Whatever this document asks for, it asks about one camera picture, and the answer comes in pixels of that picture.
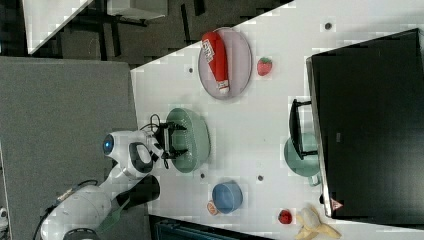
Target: small sticker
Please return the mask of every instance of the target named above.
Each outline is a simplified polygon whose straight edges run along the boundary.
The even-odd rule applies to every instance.
[[[202,42],[203,52],[205,53],[206,61],[210,63],[213,60],[213,55],[215,52],[213,51],[212,45],[209,42],[209,39],[206,39]]]
[[[336,211],[337,209],[343,207],[343,204],[337,202],[336,200],[331,198],[331,208],[333,209],[333,211]]]

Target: ketchup bottle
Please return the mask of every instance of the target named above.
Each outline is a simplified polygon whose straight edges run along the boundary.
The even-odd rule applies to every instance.
[[[202,49],[218,84],[219,92],[223,95],[228,94],[230,86],[224,41],[217,32],[207,32],[202,37]]]

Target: strawberry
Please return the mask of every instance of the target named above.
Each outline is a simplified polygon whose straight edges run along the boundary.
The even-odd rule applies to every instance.
[[[282,224],[290,224],[292,221],[292,216],[289,210],[283,210],[280,212],[280,215],[278,215],[278,220]]]
[[[258,61],[258,74],[259,76],[265,76],[271,72],[272,60],[269,58],[261,58]]]

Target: gray carpet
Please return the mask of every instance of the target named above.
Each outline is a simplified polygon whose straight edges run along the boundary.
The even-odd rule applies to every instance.
[[[124,63],[55,59],[2,57],[0,66],[0,185],[12,240],[32,239],[56,197],[109,174],[104,137],[136,129],[130,72]],[[123,212],[104,239],[150,239],[145,209]]]

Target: red triangle sticker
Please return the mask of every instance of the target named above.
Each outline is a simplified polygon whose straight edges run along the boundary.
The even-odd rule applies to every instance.
[[[330,200],[331,200],[331,208],[333,209],[333,211],[336,211],[337,209],[343,207],[343,204],[337,202],[336,200],[332,198]]]

